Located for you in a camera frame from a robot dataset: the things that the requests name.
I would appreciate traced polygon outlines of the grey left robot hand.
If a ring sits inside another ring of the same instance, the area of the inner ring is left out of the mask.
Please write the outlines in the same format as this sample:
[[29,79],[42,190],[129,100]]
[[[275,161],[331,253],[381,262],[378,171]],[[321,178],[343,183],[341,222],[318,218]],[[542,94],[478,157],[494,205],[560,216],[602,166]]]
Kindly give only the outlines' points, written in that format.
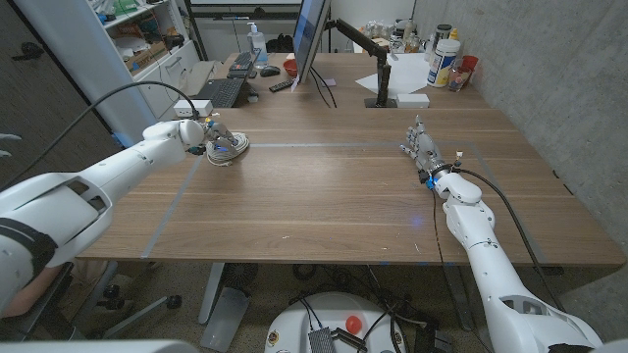
[[235,152],[239,145],[237,139],[224,124],[212,120],[206,122],[205,137],[208,142],[213,142],[230,152]]

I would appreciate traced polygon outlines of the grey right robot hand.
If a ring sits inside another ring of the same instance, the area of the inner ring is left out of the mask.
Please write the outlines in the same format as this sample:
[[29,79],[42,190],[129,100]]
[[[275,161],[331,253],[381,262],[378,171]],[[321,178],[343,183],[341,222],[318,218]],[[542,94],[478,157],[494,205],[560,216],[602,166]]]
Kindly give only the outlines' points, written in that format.
[[434,187],[441,177],[450,172],[451,164],[443,159],[439,147],[426,132],[419,115],[415,118],[415,126],[408,128],[406,140],[408,145],[401,144],[399,148],[415,162],[420,181]]

